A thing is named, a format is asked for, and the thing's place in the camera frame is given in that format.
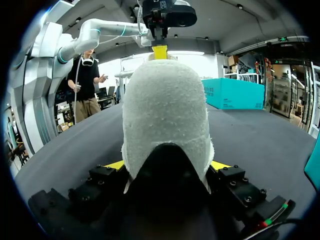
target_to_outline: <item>yellow pad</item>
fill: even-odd
[[[214,168],[214,170],[223,169],[224,167],[227,167],[227,168],[231,167],[229,165],[225,165],[225,164],[217,162],[217,161],[212,161],[211,166]]]
[[[110,167],[116,170],[119,170],[123,165],[125,164],[125,161],[117,161],[115,163],[111,163],[109,165],[105,165],[105,167]],[[223,169],[224,167],[230,168],[231,166],[225,165],[223,163],[217,162],[217,161],[212,161],[211,162],[211,166],[215,169],[215,170],[219,170],[219,169]]]
[[[153,46],[152,50],[154,52],[154,59],[167,59],[167,49],[167,45]]]

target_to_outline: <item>black table surface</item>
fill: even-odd
[[[296,202],[290,218],[301,218],[316,196],[304,175],[315,139],[285,119],[263,110],[220,110],[210,105],[210,135],[214,160],[237,164],[250,182]],[[39,150],[15,177],[25,201],[40,190],[68,195],[95,165],[122,160],[122,104],[117,104],[63,132]],[[280,239],[291,229],[279,228]]]

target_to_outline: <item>khaki pants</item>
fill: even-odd
[[[101,112],[100,106],[95,97],[88,100],[76,101],[76,105],[75,102],[72,102],[72,106],[75,111],[76,123],[80,123],[91,115]]]

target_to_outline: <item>computer monitor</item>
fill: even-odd
[[[108,95],[107,95],[107,88],[103,87],[103,88],[100,88],[100,91],[98,91],[96,93],[97,97],[99,99],[103,99],[103,98],[106,98]]]
[[[115,86],[110,86],[108,90],[108,97],[112,97],[115,93]]]

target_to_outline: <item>green light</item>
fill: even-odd
[[[278,38],[278,41],[279,42],[286,42],[286,41],[288,41],[288,38],[286,36],[282,36],[282,37]]]
[[[270,218],[266,219],[264,222],[265,222],[265,224],[267,224],[268,226],[269,226],[270,224],[272,224],[272,220],[271,220]]]

